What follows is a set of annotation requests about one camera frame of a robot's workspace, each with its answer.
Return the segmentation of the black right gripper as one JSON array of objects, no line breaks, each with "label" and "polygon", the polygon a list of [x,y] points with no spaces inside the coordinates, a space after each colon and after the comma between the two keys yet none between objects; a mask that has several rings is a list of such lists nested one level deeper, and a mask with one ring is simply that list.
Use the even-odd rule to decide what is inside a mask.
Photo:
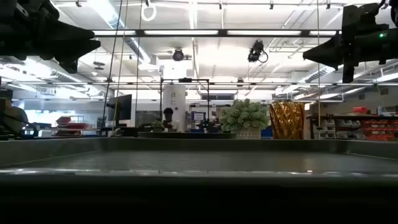
[{"label": "black right gripper", "polygon": [[376,16],[385,2],[374,2],[362,6],[349,5],[343,8],[341,35],[335,34],[328,41],[303,53],[305,60],[326,65],[338,70],[342,64],[339,53],[340,39],[343,48],[343,63],[356,65],[360,62],[397,58],[397,28],[378,24]]}]

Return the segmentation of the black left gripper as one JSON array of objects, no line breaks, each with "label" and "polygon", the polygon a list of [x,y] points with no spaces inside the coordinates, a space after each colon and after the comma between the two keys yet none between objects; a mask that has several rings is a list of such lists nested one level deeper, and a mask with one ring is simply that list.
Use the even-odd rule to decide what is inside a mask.
[{"label": "black left gripper", "polygon": [[1,1],[1,55],[25,60],[39,56],[44,60],[73,62],[101,46],[91,30],[58,19],[60,14],[50,1]]}]

